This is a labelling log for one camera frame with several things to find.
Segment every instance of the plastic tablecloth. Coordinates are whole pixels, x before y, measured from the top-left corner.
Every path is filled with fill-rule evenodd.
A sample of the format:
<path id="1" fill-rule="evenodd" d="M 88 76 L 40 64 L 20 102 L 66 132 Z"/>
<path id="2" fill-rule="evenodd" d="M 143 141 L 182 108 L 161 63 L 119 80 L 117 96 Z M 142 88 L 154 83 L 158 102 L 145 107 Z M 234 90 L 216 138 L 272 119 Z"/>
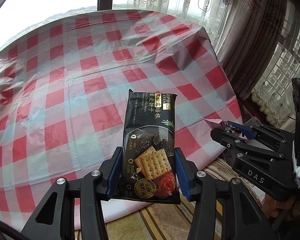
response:
<path id="1" fill-rule="evenodd" d="M 223 150 L 202 119 L 242 122 L 205 29 L 181 18 L 141 10 L 71 16 L 0 52 L 0 220 L 21 230 L 57 178 L 82 178 L 112 156 L 129 89 L 178 95 L 175 145 L 199 169 Z M 105 221 L 145 205 L 103 202 Z M 79 215 L 76 199 L 77 229 Z"/>

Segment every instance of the black snack package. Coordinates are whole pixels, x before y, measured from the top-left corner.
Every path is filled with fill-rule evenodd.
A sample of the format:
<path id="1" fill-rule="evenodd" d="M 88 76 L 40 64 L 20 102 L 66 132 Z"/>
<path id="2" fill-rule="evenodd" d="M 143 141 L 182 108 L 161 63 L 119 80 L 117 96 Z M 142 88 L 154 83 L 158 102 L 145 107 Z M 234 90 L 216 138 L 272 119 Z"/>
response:
<path id="1" fill-rule="evenodd" d="M 119 182 L 121 198 L 180 203 L 174 156 L 176 97 L 129 90 Z"/>

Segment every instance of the gold label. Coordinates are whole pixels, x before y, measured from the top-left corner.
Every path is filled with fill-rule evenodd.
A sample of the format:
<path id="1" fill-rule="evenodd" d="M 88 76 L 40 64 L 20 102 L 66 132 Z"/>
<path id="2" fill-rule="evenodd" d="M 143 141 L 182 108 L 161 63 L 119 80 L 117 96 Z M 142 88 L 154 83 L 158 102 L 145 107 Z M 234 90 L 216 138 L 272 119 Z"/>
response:
<path id="1" fill-rule="evenodd" d="M 171 104 L 170 103 L 163 103 L 163 110 L 171 110 Z"/>
<path id="2" fill-rule="evenodd" d="M 155 94 L 154 100 L 154 106 L 157 108 L 161 108 L 161 94 Z"/>
<path id="3" fill-rule="evenodd" d="M 155 193 L 155 183 L 152 180 L 140 179 L 134 185 L 134 192 L 141 198 L 151 198 Z"/>

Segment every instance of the blue gripper pad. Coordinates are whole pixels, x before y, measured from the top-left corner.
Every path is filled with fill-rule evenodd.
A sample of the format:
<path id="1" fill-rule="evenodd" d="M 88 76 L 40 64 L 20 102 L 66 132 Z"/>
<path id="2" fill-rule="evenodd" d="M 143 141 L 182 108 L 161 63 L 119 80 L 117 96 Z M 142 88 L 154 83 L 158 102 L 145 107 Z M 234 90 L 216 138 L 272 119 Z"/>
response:
<path id="1" fill-rule="evenodd" d="M 227 123 L 239 129 L 242 132 L 242 135 L 245 136 L 248 140 L 252 140 L 256 138 L 256 135 L 253 133 L 253 130 L 251 128 L 231 121 L 227 121 Z"/>
<path id="2" fill-rule="evenodd" d="M 121 150 L 118 153 L 118 156 L 116 160 L 114 161 L 114 165 L 112 167 L 112 170 L 109 174 L 108 178 L 108 189 L 106 191 L 106 196 L 108 199 L 111 199 L 111 197 L 114 195 L 114 192 L 117 188 L 119 178 L 121 175 L 121 162 L 122 162 L 122 147 Z"/>
<path id="3" fill-rule="evenodd" d="M 182 165 L 182 162 L 181 162 L 178 152 L 175 150 L 174 153 L 175 153 L 175 162 L 176 162 L 176 174 L 178 177 L 179 185 L 180 185 L 182 194 L 189 201 L 191 198 L 189 178 L 186 174 L 185 168 Z"/>

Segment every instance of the square cracker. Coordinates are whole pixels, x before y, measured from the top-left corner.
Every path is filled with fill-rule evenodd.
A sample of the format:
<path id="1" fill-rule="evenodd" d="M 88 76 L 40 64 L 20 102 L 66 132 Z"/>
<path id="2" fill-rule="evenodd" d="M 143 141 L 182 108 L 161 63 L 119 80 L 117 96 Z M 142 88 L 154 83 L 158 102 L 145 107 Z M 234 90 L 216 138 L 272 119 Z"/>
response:
<path id="1" fill-rule="evenodd" d="M 141 168 L 141 172 L 143 174 L 143 176 L 145 176 L 146 178 L 146 173 L 145 173 L 145 170 L 142 166 L 142 163 L 141 163 L 141 157 L 145 156 L 145 155 L 148 155 L 148 154 L 153 154 L 155 153 L 155 149 L 153 148 L 153 146 L 150 146 L 145 152 L 143 152 L 140 156 L 138 156 L 136 159 L 134 159 L 134 163 L 138 166 L 138 168 Z"/>
<path id="2" fill-rule="evenodd" d="M 172 170 L 164 149 L 142 156 L 140 159 L 146 174 L 145 177 L 149 180 Z"/>

